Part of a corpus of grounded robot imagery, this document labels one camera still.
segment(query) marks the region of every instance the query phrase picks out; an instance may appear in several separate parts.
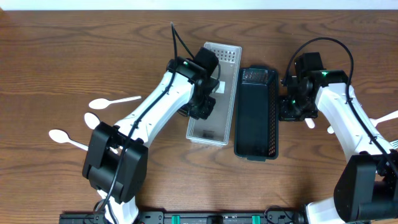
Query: clear plastic basket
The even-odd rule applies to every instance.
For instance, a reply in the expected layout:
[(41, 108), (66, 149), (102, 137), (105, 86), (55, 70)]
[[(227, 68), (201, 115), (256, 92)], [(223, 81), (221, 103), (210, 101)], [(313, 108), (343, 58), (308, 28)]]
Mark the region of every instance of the clear plastic basket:
[(189, 119), (187, 139), (194, 143), (222, 147), (229, 140), (242, 48), (211, 42), (206, 42), (204, 47), (217, 55), (221, 66), (220, 81), (225, 82), (225, 87), (223, 93), (210, 95), (216, 99), (216, 105), (206, 120)]

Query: wood grain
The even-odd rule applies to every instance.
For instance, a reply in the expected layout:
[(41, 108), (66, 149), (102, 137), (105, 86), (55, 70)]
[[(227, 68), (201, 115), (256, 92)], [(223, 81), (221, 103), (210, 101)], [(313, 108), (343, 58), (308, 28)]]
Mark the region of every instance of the wood grain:
[[(307, 40), (337, 38), (353, 53), (353, 86), (369, 117), (397, 109), (395, 11), (4, 12), (0, 223), (57, 223), (63, 211), (93, 208), (100, 198), (81, 176), (85, 153), (53, 142), (48, 131), (64, 129), (87, 144), (91, 131), (83, 115), (91, 100), (150, 94), (173, 57), (170, 21), (192, 52), (206, 41), (239, 45), (242, 67), (268, 64), (280, 73)], [(348, 72), (348, 56), (334, 43), (317, 42), (305, 51), (320, 51), (326, 68)], [(112, 124), (139, 103), (95, 113)], [(335, 135), (326, 133), (325, 117), (315, 122), (313, 130), (279, 123), (279, 157), (264, 163), (236, 157), (233, 134), (223, 148), (191, 144), (188, 119), (175, 115), (150, 148), (137, 203), (168, 211), (249, 211), (330, 197), (346, 162)], [(377, 128), (392, 141), (396, 126), (398, 120)]]

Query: black basket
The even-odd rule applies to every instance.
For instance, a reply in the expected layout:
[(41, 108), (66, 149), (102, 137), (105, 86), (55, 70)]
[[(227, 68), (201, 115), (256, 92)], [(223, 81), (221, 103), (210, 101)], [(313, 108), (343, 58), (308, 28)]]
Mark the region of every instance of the black basket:
[(234, 152), (265, 161), (278, 157), (278, 73), (264, 66), (239, 71)]

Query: white wall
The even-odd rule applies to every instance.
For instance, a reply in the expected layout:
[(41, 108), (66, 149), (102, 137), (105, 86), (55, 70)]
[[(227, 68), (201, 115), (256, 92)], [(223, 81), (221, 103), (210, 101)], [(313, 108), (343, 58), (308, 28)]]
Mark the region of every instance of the white wall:
[(0, 0), (3, 10), (398, 9), (398, 0)]

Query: spoon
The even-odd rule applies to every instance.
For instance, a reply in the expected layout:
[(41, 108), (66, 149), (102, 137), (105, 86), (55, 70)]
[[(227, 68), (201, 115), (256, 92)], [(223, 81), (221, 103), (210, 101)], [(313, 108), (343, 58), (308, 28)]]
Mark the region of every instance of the spoon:
[(313, 122), (312, 118), (305, 118), (304, 121), (309, 128), (315, 128), (315, 123)]
[(104, 98), (100, 98), (100, 99), (91, 101), (88, 104), (88, 106), (91, 109), (101, 110), (101, 109), (105, 109), (112, 103), (122, 103), (122, 102), (127, 102), (127, 101), (132, 101), (132, 100), (138, 100), (138, 99), (141, 99), (141, 96), (132, 96), (132, 97), (127, 97), (127, 98), (123, 98), (120, 100), (107, 100)]
[(71, 140), (65, 131), (53, 129), (53, 130), (49, 131), (49, 136), (51, 139), (53, 139), (57, 143), (69, 142), (70, 144), (72, 144), (76, 147), (79, 147), (80, 149), (82, 149), (84, 151), (88, 150), (88, 147), (83, 145), (82, 143), (78, 143), (76, 141)]
[(94, 130), (100, 124), (100, 119), (93, 113), (85, 113), (85, 122), (87, 126)]
[[(385, 116), (383, 116), (383, 117), (381, 117), (381, 118), (379, 118), (379, 119), (372, 119), (372, 118), (369, 118), (369, 120), (371, 121), (371, 123), (373, 124), (373, 126), (377, 126), (380, 122), (383, 122), (383, 121), (388, 121), (388, 120), (390, 120), (390, 119), (394, 119), (394, 118), (398, 118), (398, 110), (397, 111), (394, 111), (394, 112), (392, 112), (392, 113), (389, 113), (389, 114), (387, 114), (387, 115), (385, 115)], [(328, 133), (329, 134), (333, 134), (335, 131), (333, 130), (333, 128), (331, 127), (331, 126), (329, 126), (329, 128), (328, 128)]]

